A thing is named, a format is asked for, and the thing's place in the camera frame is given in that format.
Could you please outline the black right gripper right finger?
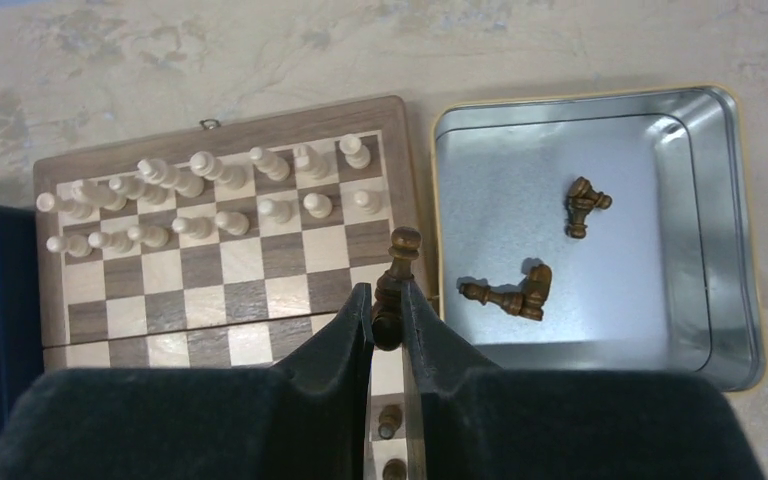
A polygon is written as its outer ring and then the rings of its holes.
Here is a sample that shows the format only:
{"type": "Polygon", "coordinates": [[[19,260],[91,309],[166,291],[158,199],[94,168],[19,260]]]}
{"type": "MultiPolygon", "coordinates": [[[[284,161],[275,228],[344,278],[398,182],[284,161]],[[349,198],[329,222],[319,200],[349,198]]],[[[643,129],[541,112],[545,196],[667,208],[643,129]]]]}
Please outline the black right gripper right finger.
{"type": "Polygon", "coordinates": [[[479,479],[493,470],[475,380],[499,367],[448,327],[416,281],[401,287],[408,471],[479,479]]]}

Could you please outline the dark back rank piece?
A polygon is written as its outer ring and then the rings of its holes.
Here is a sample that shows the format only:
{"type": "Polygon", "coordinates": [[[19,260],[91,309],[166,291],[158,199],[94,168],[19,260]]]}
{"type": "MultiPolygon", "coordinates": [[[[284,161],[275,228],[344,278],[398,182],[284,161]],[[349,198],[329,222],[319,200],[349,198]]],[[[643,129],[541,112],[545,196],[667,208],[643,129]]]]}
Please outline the dark back rank piece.
{"type": "Polygon", "coordinates": [[[376,282],[371,311],[373,340],[383,351],[393,351],[401,345],[401,289],[404,282],[414,279],[412,262],[419,258],[422,237],[418,230],[402,226],[393,230],[390,241],[388,253],[392,261],[376,282]]]}

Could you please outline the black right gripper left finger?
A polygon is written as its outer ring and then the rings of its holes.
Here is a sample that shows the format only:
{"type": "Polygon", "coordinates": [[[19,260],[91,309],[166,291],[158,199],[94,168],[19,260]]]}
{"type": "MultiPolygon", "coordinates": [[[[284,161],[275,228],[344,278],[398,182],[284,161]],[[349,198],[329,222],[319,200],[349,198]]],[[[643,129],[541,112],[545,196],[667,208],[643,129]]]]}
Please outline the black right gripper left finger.
{"type": "Polygon", "coordinates": [[[284,381],[271,433],[273,479],[364,477],[371,306],[371,286],[356,284],[331,320],[272,367],[284,381]]]}

